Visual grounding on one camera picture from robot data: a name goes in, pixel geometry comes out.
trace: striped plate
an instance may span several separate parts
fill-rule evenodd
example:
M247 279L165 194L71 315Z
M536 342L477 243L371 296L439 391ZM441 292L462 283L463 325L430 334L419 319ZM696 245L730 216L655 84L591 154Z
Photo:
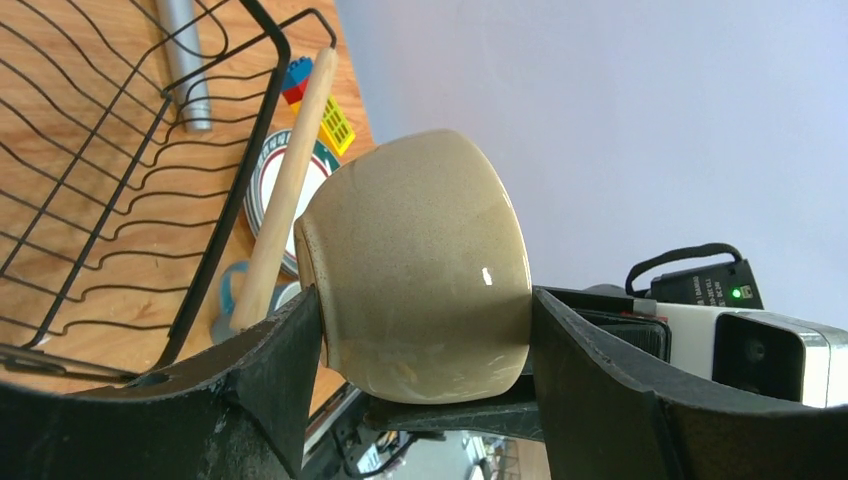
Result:
M265 139L262 152L259 154L259 162L247 187L247 195L244 197L244 210L247 214L247 222L253 235L259 234L262 218L268 208L271 192L277 173L285 158L286 145L288 145L291 130L280 130L272 133ZM335 156L320 141L315 142L312 151L312 161L306 170L306 178L303 182L303 190L297 202L295 218L299 217L312 199L312 195L324 180L335 172L341 165ZM289 232L289 240L286 243L286 254L283 257L282 269L287 274L297 278L297 258L294 255L294 235Z

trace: white wall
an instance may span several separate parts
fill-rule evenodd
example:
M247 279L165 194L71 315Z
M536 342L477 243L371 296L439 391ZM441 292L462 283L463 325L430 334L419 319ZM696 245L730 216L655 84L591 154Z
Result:
M767 308L848 328L848 2L336 4L377 141L476 141L534 283L724 241Z

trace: plate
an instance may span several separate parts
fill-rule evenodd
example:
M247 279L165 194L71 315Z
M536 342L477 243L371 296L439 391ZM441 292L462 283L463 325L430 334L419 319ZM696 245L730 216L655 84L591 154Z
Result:
M282 306L288 303L289 300L296 297L298 293L300 293L300 282L292 282L283 287L280 294L277 295L276 299L274 299L273 311L277 311L282 308Z
M256 170L253 172L250 184L247 187L247 195L244 197L247 223L250 225L250 230L254 236L259 235L259 228L262 226L265 210L271 200L271 192L274 190L277 174L283 161L285 161L286 146L290 137L291 129L280 130L269 135L262 144ZM295 208L295 218L303 213L309 204L309 200L312 199L312 195L324 183L324 180L338 170L340 166L341 164L330 149L320 141L316 141L315 148L312 150L312 158L306 169L303 190L300 193L297 208ZM297 258L294 253L294 235L291 231L289 231L286 253L281 268L287 274L297 278Z

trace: white device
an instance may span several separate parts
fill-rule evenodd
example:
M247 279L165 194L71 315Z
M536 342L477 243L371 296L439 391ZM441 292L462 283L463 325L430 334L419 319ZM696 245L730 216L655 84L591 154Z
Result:
M670 363L708 380L812 407L848 404L848 332L763 310L658 303Z

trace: red lego brick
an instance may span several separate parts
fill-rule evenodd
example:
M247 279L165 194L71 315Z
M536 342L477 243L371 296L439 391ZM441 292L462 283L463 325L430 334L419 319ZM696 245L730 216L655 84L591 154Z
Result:
M288 102L289 105L303 100L303 92L306 91L306 84L308 82L309 77L306 77L297 86L283 91L283 96L286 97L286 102Z

